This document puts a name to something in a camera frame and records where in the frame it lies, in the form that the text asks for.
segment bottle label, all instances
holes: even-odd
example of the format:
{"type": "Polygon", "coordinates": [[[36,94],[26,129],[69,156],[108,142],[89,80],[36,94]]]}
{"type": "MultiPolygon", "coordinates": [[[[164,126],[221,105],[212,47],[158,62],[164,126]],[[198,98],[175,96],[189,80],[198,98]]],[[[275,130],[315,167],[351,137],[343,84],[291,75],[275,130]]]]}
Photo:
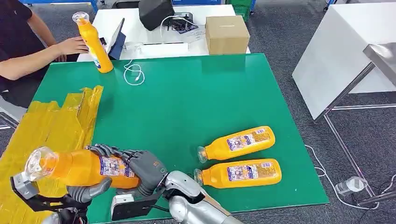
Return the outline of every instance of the bottle label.
{"type": "Polygon", "coordinates": [[[269,133],[264,128],[252,131],[249,134],[240,135],[227,139],[231,151],[238,151],[246,146],[253,146],[263,141],[269,140],[269,133]]]}
{"type": "Polygon", "coordinates": [[[102,66],[100,66],[98,57],[96,56],[95,52],[93,52],[93,50],[92,50],[87,44],[86,44],[86,46],[88,47],[89,54],[91,55],[91,57],[92,57],[92,59],[93,59],[93,62],[95,63],[96,67],[97,67],[98,69],[102,68],[102,66]]]}
{"type": "Polygon", "coordinates": [[[99,157],[100,159],[100,174],[105,176],[127,176],[134,177],[135,173],[129,166],[118,158],[99,157]]]}
{"type": "Polygon", "coordinates": [[[275,167],[271,162],[227,167],[227,172],[229,181],[243,181],[276,176],[275,167]]]}

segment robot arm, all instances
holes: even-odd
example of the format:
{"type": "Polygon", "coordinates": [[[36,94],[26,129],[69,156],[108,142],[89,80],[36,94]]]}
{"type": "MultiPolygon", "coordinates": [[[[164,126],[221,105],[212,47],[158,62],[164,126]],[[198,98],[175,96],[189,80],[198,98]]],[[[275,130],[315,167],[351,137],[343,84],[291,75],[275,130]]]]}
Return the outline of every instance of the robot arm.
{"type": "MultiPolygon", "coordinates": [[[[115,196],[111,206],[112,220],[117,221],[147,215],[158,199],[163,196],[169,201],[169,212],[182,224],[242,224],[231,216],[221,205],[192,178],[181,171],[167,173],[165,166],[149,151],[124,151],[106,145],[89,147],[99,155],[112,154],[121,157],[140,178],[137,188],[138,198],[132,194],[115,196]]],[[[90,187],[68,187],[69,194],[61,198],[39,195],[34,182],[23,173],[11,177],[14,192],[34,211],[50,210],[53,215],[43,224],[88,223],[86,211],[91,199],[105,192],[111,180],[90,187]]]]}
{"type": "Polygon", "coordinates": [[[170,214],[181,224],[242,224],[183,172],[169,173],[165,187],[170,214]]]}

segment yellow plastic wrap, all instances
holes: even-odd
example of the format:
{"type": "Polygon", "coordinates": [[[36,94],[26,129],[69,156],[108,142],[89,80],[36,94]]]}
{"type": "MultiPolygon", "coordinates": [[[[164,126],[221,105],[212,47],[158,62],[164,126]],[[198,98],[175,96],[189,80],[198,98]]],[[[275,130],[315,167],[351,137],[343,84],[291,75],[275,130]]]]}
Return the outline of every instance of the yellow plastic wrap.
{"type": "MultiPolygon", "coordinates": [[[[51,214],[33,212],[12,191],[10,177],[24,170],[28,156],[38,147],[69,152],[90,144],[102,91],[102,86],[96,86],[69,93],[62,108],[55,101],[30,104],[0,159],[0,224],[40,224],[51,214]]],[[[44,196],[66,193],[64,184],[49,178],[39,180],[38,186],[44,196]]]]}

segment cardboard box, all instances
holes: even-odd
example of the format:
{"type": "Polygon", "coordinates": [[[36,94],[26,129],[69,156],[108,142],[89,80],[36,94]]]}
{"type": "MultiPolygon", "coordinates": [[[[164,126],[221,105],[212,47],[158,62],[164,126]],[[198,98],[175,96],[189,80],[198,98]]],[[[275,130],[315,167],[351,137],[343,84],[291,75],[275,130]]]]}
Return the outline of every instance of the cardboard box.
{"type": "Polygon", "coordinates": [[[205,29],[210,55],[246,53],[250,35],[242,16],[207,17],[205,29]]]}

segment green table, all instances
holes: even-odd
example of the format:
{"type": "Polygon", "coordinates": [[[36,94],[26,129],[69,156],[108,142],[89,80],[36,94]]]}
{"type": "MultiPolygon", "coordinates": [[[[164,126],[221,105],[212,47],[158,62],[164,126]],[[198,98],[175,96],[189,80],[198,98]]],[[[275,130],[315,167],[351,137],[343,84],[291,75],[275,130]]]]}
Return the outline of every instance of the green table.
{"type": "MultiPolygon", "coordinates": [[[[136,60],[146,75],[139,86],[124,81],[126,63],[115,61],[107,74],[99,73],[92,62],[54,63],[34,100],[56,100],[61,105],[68,92],[102,85],[93,143],[149,150],[169,171],[188,174],[219,163],[199,163],[197,146],[268,125],[276,136],[273,147],[228,161],[274,158],[282,180],[261,187],[204,189],[231,212],[329,203],[263,54],[136,60]]],[[[114,193],[111,189],[93,200],[88,211],[91,223],[111,221],[114,193]]],[[[168,207],[163,199],[158,205],[168,207]]],[[[135,220],[169,217],[153,209],[135,220]]]]}

